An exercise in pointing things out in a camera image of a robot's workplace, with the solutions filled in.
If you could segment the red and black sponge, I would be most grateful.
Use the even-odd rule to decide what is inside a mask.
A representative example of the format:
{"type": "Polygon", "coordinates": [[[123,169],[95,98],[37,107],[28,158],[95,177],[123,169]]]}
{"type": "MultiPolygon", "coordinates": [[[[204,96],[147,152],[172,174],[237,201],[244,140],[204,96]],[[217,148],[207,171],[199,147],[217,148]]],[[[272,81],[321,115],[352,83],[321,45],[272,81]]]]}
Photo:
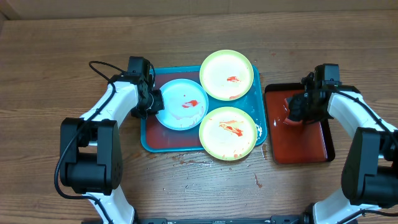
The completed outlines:
{"type": "Polygon", "coordinates": [[[284,109],[286,113],[286,117],[284,119],[284,123],[291,125],[291,126],[299,126],[302,125],[303,121],[293,120],[290,115],[289,103],[291,102],[292,98],[285,98],[284,99],[284,109]]]}

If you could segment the light blue plate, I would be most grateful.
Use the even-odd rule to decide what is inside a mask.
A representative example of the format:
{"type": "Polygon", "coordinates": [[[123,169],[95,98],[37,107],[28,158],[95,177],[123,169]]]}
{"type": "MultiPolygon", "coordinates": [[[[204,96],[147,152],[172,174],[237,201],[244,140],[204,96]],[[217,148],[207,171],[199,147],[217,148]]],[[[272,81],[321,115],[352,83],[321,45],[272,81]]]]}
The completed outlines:
{"type": "Polygon", "coordinates": [[[206,116],[209,100],[206,91],[195,81],[176,79],[160,88],[164,109],[156,115],[166,128],[184,131],[199,125],[206,116]]]}

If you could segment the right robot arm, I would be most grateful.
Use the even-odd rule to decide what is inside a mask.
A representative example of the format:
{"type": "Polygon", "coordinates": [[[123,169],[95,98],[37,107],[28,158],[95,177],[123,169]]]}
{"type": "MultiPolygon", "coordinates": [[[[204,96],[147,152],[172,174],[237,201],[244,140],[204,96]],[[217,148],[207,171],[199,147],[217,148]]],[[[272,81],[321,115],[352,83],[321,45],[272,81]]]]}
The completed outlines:
{"type": "Polygon", "coordinates": [[[341,187],[304,211],[299,223],[350,223],[367,213],[396,217],[397,128],[384,121],[354,86],[340,81],[337,64],[324,63],[302,78],[304,92],[286,99],[287,124],[336,119],[352,143],[341,187]]]}

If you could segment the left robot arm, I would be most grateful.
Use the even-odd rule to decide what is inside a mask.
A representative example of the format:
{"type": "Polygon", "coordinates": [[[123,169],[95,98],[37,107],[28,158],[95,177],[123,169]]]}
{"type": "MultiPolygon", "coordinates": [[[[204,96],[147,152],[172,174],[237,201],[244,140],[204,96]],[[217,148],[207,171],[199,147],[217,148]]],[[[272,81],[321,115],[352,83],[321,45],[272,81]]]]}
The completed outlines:
{"type": "Polygon", "coordinates": [[[121,188],[123,156],[119,127],[128,115],[147,119],[164,109],[154,89],[155,69],[144,57],[131,56],[127,69],[111,78],[105,94],[79,118],[60,126],[60,158],[54,187],[69,200],[89,200],[100,223],[139,223],[135,208],[121,188]]]}

